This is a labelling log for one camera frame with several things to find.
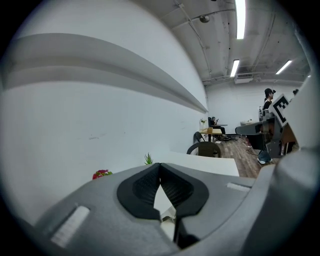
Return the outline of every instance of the black shirt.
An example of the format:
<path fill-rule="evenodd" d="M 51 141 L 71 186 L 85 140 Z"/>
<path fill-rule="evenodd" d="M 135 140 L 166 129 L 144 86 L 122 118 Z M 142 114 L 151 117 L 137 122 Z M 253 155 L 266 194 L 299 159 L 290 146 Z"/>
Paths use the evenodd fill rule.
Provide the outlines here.
<path fill-rule="evenodd" d="M 263 110 L 267 110 L 269 108 L 269 106 L 271 105 L 270 101 L 266 101 L 263 105 Z"/>

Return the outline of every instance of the air conditioning vent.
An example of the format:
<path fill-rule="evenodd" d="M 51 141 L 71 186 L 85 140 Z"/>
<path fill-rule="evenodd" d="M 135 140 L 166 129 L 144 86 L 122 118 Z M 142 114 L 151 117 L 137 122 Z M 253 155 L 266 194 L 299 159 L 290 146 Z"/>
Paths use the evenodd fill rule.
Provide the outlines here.
<path fill-rule="evenodd" d="M 237 74 L 234 78 L 235 84 L 245 84 L 249 83 L 254 79 L 254 75 L 252 73 L 246 73 L 246 74 Z"/>

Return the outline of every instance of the wall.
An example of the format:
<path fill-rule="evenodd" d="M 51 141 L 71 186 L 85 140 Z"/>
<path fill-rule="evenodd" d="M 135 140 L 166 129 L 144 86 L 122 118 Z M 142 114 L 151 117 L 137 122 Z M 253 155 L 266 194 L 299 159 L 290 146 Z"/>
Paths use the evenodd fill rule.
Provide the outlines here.
<path fill-rule="evenodd" d="M 300 84 L 255 83 L 235 84 L 233 81 L 211 85 L 206 88 L 209 116 L 219 118 L 219 124 L 226 124 L 225 132 L 234 134 L 241 121 L 259 121 L 258 107 L 262 106 L 265 89 L 275 90 L 274 98 L 284 94 L 289 100 L 293 90 Z"/>
<path fill-rule="evenodd" d="M 16 38 L 60 33 L 110 42 L 139 56 L 137 60 L 147 60 L 157 68 L 155 74 L 168 74 L 207 108 L 204 87 L 188 55 L 144 9 L 125 0 L 46 1 L 42 7 Z M 74 49 L 79 40 L 73 41 Z M 86 45 L 82 52 L 94 46 Z M 24 47 L 19 53 L 30 50 Z M 38 52 L 47 53 L 41 47 Z M 143 165 L 148 152 L 186 153 L 206 116 L 188 107 L 190 102 L 179 94 L 168 95 L 171 91 L 161 88 L 161 81 L 148 83 L 109 65 L 103 70 L 86 66 L 88 59 L 81 59 L 84 66 L 73 65 L 70 60 L 81 57 L 74 49 L 36 56 L 40 66 L 30 65 L 32 54 L 13 51 L 14 57 L 6 56 L 0 95 L 1 180 L 14 213 L 31 224 L 97 170 L 116 173 Z M 68 65 L 52 65 L 49 57 Z"/>

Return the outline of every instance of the security camera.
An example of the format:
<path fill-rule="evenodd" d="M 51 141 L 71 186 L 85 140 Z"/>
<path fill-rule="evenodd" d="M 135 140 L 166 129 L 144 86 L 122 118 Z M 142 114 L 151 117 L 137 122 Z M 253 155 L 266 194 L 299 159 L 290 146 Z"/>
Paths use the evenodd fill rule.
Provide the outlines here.
<path fill-rule="evenodd" d="M 202 23 L 208 23 L 210 21 L 210 17 L 208 15 L 201 15 L 199 18 Z"/>

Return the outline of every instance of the ceiling light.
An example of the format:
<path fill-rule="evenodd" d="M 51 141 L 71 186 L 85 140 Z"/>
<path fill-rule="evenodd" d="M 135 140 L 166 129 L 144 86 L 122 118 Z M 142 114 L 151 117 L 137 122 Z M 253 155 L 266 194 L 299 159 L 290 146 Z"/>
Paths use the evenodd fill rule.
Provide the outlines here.
<path fill-rule="evenodd" d="M 246 1 L 235 0 L 236 39 L 244 39 L 246 26 Z"/>
<path fill-rule="evenodd" d="M 292 60 L 288 60 L 288 61 L 286 62 L 286 64 L 284 64 L 283 67 L 280 68 L 280 70 L 279 70 L 277 73 L 275 73 L 275 74 L 276 74 L 276 75 L 279 75 L 282 71 L 284 71 L 284 69 L 285 69 L 286 67 L 288 67 L 288 66 L 291 64 L 291 62 L 292 62 Z"/>
<path fill-rule="evenodd" d="M 230 74 L 231 78 L 233 78 L 236 75 L 236 72 L 237 72 L 237 69 L 238 69 L 238 66 L 239 66 L 239 62 L 240 62 L 240 60 L 238 60 L 238 59 L 235 59 L 233 61 L 233 67 L 232 67 L 232 71 L 231 71 L 231 74 Z"/>

